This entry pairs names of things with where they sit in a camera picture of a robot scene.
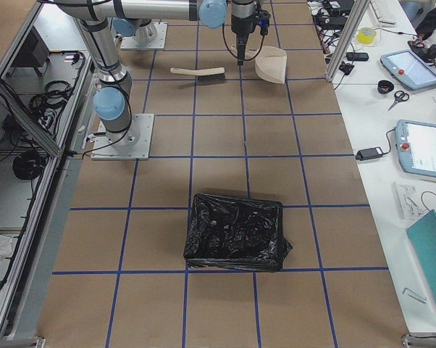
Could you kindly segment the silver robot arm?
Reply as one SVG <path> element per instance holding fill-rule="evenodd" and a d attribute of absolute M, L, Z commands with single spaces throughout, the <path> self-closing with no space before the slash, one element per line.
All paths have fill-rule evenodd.
<path fill-rule="evenodd" d="M 130 108 L 131 77 L 121 63 L 109 28 L 119 22 L 122 36 L 134 36 L 151 19 L 200 21 L 212 28 L 222 25 L 227 14 L 224 1 L 48 1 L 75 20 L 81 37 L 97 66 L 102 89 L 93 100 L 110 145 L 136 137 Z"/>
<path fill-rule="evenodd" d="M 237 63 L 246 58 L 249 35 L 259 23 L 258 6 L 253 1 L 231 2 L 231 29 L 236 35 Z M 200 21 L 217 28 L 227 17 L 226 1 L 113 1 L 112 9 L 102 14 L 117 20 L 115 28 L 124 36 L 136 36 L 140 27 L 150 25 L 153 18 Z"/>

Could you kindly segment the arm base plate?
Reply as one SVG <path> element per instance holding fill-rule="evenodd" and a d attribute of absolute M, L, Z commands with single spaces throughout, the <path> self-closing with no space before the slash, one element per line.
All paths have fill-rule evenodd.
<path fill-rule="evenodd" d="M 120 48 L 124 51 L 162 50 L 166 43 L 167 27 L 165 22 L 150 22 L 141 26 L 134 36 L 122 39 Z"/>
<path fill-rule="evenodd" d="M 104 133 L 95 139 L 96 150 L 91 152 L 92 160 L 147 160 L 151 148 L 154 128 L 154 114 L 134 114 L 127 133 L 106 132 L 100 121 L 98 132 Z"/>

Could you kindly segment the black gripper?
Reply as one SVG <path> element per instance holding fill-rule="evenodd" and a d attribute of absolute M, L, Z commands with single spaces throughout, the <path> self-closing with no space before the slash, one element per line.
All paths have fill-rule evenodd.
<path fill-rule="evenodd" d="M 237 49 L 237 62 L 238 65 L 243 65 L 246 58 L 246 45 L 250 33 L 245 30 L 236 32 L 236 49 Z"/>

